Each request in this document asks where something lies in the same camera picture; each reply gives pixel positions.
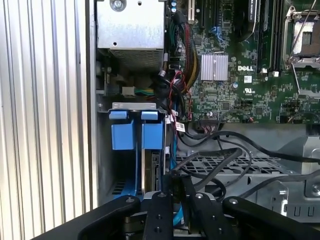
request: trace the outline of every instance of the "cable connector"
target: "cable connector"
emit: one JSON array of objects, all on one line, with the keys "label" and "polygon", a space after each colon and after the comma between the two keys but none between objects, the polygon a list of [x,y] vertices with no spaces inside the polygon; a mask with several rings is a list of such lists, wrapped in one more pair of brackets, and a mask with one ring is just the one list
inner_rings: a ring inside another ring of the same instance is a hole
[{"label": "cable connector", "polygon": [[123,86],[121,94],[123,96],[135,96],[135,87],[134,86]]},{"label": "cable connector", "polygon": [[173,15],[172,19],[173,19],[173,22],[174,22],[175,25],[181,25],[183,23],[187,23],[188,22],[188,19],[186,18],[186,16],[183,15],[183,13],[180,12],[180,11],[177,11]]}]

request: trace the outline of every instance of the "pcie slot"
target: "pcie slot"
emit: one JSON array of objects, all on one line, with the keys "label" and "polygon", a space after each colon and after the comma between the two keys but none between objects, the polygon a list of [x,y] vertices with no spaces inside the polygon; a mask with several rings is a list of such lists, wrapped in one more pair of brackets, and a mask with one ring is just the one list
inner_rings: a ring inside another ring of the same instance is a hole
[{"label": "pcie slot", "polygon": [[195,20],[195,6],[196,6],[196,0],[188,0],[188,20],[189,21]]},{"label": "pcie slot", "polygon": [[206,28],[206,6],[207,6],[207,1],[208,0],[199,0],[200,2],[200,19],[199,19],[199,27],[201,29],[205,29]]},{"label": "pcie slot", "polygon": [[218,26],[219,0],[198,0],[197,3],[200,9],[199,27],[209,31]]},{"label": "pcie slot", "polygon": [[211,0],[212,1],[212,26],[218,26],[218,18],[219,18],[219,0]]},{"label": "pcie slot", "polygon": [[272,35],[272,58],[271,68],[273,71],[281,70],[282,61],[282,41],[283,41],[283,25],[284,25],[284,3],[283,0],[274,0],[273,2],[273,21],[274,26]]}]

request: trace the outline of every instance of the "cpu socket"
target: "cpu socket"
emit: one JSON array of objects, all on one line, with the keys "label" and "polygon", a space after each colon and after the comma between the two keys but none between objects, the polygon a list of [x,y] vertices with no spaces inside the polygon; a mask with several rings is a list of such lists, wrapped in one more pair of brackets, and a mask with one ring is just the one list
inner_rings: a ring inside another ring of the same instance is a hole
[{"label": "cpu socket", "polygon": [[320,68],[320,16],[317,10],[296,11],[291,6],[285,21],[283,60],[287,69]]}]

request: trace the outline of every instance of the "dell logo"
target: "dell logo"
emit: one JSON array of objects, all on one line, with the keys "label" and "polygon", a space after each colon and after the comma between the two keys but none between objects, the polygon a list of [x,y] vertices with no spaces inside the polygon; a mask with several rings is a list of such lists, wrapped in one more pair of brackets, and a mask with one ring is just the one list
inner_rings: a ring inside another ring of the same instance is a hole
[{"label": "dell logo", "polygon": [[253,72],[254,68],[253,66],[238,66],[238,71]]}]

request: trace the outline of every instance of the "capacitor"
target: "capacitor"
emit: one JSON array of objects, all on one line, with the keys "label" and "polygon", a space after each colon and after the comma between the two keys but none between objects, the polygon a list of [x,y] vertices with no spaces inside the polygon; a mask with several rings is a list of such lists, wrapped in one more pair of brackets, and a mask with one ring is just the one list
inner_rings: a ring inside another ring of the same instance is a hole
[{"label": "capacitor", "polygon": [[239,84],[236,81],[234,83],[232,83],[232,88],[234,90],[238,89],[238,87],[239,87]]}]

